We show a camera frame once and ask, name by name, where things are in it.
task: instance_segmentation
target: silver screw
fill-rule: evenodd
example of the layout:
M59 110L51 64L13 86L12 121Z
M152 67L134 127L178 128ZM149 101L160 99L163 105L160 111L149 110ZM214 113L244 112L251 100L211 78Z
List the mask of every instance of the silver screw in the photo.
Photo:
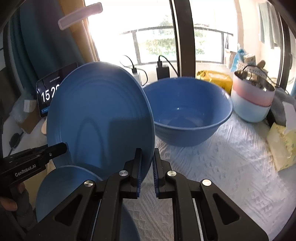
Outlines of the silver screw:
M122 176L122 177L125 177L125 176L128 175L128 171L122 170L122 171L119 172L119 175Z
M93 184L94 184L94 182L92 180L87 180L84 182L84 185L88 188L91 187Z
M168 176L174 177L176 175L177 175L177 173L175 171L168 171Z
M202 184L205 185L205 186L211 186L212 182L209 179L204 179L202 181Z

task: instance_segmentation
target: teal curtain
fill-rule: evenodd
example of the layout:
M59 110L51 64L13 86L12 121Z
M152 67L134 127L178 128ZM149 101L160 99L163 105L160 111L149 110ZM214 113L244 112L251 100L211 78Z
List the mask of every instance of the teal curtain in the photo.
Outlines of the teal curtain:
M58 0L26 0L10 20L17 73L34 97L39 79L73 62L85 63L71 31L59 29L63 16Z

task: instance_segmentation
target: white tablecloth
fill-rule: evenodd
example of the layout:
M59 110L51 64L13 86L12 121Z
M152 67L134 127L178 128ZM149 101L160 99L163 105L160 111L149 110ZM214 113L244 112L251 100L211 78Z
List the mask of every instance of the white tablecloth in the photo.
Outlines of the white tablecloth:
M156 138L163 160L188 179L212 180L244 210L272 240L296 206L296 165L279 173L266 142L269 127L251 124L236 114L204 143L195 147L169 146ZM155 197L153 172L142 183L138 200L124 200L142 241L173 240L171 200Z

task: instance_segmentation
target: time display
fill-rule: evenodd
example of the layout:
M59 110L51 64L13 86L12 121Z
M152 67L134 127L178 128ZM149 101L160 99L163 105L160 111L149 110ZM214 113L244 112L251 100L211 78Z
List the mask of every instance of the time display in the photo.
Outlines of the time display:
M40 79L36 83L37 100L41 117L47 116L52 98L56 94L63 79L77 68L77 63L67 65Z
M45 103L45 101L49 101L50 97L53 98L55 91L57 90L57 88L59 87L59 84L57 84L55 87L53 86L51 89L51 92L49 93L49 89L46 90L45 92L42 92L41 97L43 98L43 103Z

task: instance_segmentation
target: power adapter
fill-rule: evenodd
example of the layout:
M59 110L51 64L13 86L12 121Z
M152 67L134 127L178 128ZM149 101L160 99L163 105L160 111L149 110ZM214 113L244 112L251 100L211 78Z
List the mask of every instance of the power adapter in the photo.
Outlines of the power adapter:
M170 77L170 69L167 65L163 65L162 61L157 61L156 67L157 80Z

